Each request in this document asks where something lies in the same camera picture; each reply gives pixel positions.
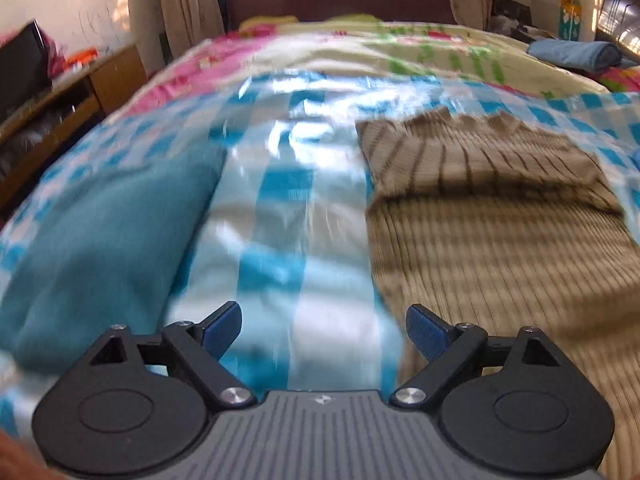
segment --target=bed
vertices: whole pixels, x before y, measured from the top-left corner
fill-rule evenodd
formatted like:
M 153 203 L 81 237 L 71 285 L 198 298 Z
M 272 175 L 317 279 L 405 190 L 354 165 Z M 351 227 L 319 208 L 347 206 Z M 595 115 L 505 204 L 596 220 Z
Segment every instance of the bed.
M 256 392 L 388 395 L 402 333 L 372 282 L 365 224 L 372 182 L 357 121 L 445 107 L 506 112 L 564 132 L 598 157 L 640 241 L 640 172 L 631 157 L 640 144 L 640 94 L 610 94 L 527 56 L 525 47 L 457 25 L 371 16 L 257 25 L 205 41 L 44 174 L 0 235 L 0 294 L 68 186 L 209 137 L 228 148 L 226 165 L 164 322 L 200 320 L 236 300 L 244 325 L 222 363 Z M 23 372 L 9 355 L 2 369 L 0 424 L 29 444 L 31 413 L 55 378 Z M 633 388 L 625 392 L 637 407 Z M 615 457 L 603 472 L 629 478 L 640 472 L 638 460 Z

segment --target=checkered bedsheet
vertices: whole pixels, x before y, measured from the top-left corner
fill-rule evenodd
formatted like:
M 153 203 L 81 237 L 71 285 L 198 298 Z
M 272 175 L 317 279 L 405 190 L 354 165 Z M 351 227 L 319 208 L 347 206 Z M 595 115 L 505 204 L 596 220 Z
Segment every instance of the checkered bedsheet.
M 640 96 L 528 98 L 434 77 L 273 73 L 95 128 L 42 177 L 0 237 L 0 294 L 56 197 L 104 168 L 152 162 L 208 136 L 229 147 L 209 213 L 178 276 L 168 322 L 200 320 L 227 300 L 244 311 L 223 364 L 266 388 L 394 387 L 401 333 L 370 277 L 364 211 L 371 184 L 357 120 L 446 106 L 503 110 L 568 133 L 596 153 L 639 239 Z M 51 379 L 17 373 L 0 426 L 26 439 Z

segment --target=metal screw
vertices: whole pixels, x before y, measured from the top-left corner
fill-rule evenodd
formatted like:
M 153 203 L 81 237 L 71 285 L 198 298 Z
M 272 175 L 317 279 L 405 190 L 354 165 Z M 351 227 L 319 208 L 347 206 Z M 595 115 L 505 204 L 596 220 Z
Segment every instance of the metal screw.
M 402 404 L 420 404 L 427 398 L 427 394 L 420 388 L 401 388 L 396 391 L 396 399 Z
M 222 390 L 220 397 L 229 404 L 242 404 L 243 402 L 247 402 L 251 399 L 251 392 L 246 388 L 232 386 L 231 388 Z

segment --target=folded teal cloth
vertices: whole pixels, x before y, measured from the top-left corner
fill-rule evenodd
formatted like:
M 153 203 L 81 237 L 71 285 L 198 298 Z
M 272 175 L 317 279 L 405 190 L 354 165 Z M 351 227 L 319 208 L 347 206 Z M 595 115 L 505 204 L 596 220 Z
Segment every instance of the folded teal cloth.
M 622 62 L 619 49 L 607 41 L 540 40 L 531 43 L 527 53 L 561 68 L 585 72 L 602 72 Z
M 0 304 L 0 348 L 25 370 L 65 371 L 113 324 L 153 333 L 226 152 L 197 142 L 161 162 L 66 189 Z

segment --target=wooden cabinet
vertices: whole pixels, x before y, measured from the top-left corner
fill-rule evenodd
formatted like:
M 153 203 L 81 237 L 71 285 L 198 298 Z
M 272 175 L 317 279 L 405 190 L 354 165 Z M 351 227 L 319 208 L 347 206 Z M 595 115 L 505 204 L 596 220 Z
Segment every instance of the wooden cabinet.
M 67 76 L 51 92 L 25 104 L 0 124 L 2 150 L 9 139 L 48 110 L 70 111 L 0 182 L 0 221 L 6 220 L 20 205 L 51 164 L 93 126 L 125 104 L 145 82 L 138 50 L 128 46 Z

